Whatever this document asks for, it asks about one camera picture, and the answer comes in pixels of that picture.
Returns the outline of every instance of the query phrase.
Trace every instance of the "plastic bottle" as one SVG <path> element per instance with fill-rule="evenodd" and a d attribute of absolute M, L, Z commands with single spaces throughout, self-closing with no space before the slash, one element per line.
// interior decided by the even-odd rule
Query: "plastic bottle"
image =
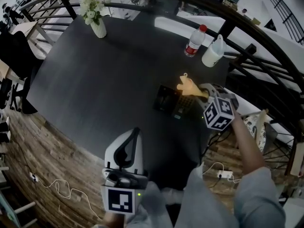
<path fill-rule="evenodd" d="M 193 57 L 196 52 L 198 51 L 199 47 L 203 43 L 205 39 L 205 32 L 207 31 L 206 25 L 200 25 L 200 27 L 195 30 L 190 39 L 189 42 L 186 45 L 185 54 L 188 57 Z"/>

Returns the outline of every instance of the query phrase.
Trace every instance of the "forearm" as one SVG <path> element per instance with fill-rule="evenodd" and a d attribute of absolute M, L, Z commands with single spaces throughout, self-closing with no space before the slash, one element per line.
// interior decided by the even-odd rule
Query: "forearm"
<path fill-rule="evenodd" d="M 109 228 L 123 228 L 124 215 L 106 212 L 103 219 L 104 225 Z"/>
<path fill-rule="evenodd" d="M 235 119 L 231 123 L 237 138 L 237 143 L 242 156 L 243 173 L 248 174 L 265 166 L 264 158 L 256 141 L 243 123 L 242 118 L 235 112 Z"/>

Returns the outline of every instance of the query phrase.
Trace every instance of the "vase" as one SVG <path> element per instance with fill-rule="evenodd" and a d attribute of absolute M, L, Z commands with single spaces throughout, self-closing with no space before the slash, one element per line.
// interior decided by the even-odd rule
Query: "vase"
<path fill-rule="evenodd" d="M 91 27 L 98 38 L 103 38 L 106 36 L 105 24 L 101 18 L 99 19 L 99 25 L 93 22 L 91 23 Z"/>

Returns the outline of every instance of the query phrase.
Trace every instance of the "gray shirt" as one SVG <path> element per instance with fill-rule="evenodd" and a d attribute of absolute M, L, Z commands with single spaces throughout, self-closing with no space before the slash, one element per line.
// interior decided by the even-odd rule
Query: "gray shirt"
<path fill-rule="evenodd" d="M 234 198 L 234 215 L 202 181 L 198 168 L 187 182 L 176 228 L 283 228 L 285 213 L 276 197 L 270 170 L 262 167 L 243 176 Z M 127 216 L 127 228 L 173 228 L 164 198 L 149 182 L 135 215 Z"/>

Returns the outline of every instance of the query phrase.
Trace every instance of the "bottle label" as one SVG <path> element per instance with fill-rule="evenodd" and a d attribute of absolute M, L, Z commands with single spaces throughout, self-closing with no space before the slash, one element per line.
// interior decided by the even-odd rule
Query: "bottle label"
<path fill-rule="evenodd" d="M 199 47 L 199 45 L 195 45 L 191 41 L 189 41 L 186 45 L 186 52 L 191 55 L 194 55 L 198 51 Z"/>

